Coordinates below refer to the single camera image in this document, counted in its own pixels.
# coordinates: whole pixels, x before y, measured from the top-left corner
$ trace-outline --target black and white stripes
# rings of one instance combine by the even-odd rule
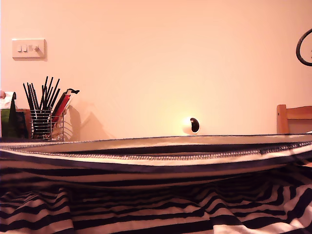
[[[312,139],[289,137],[116,154],[0,144],[0,232],[312,233]]]
[[[0,231],[309,233],[311,172],[309,167],[288,166],[156,190],[2,188]]]

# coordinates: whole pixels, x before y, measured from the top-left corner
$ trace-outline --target wall switch plate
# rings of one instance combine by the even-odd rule
[[[45,58],[45,52],[46,49],[44,39],[12,40],[13,58]]]

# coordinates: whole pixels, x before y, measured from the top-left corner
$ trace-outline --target cream wall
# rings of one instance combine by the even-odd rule
[[[295,56],[310,0],[1,0],[1,88],[45,76],[80,89],[71,140],[276,133],[276,106],[312,105]],[[14,61],[11,40],[45,38],[46,61]],[[303,45],[312,56],[312,39]]]

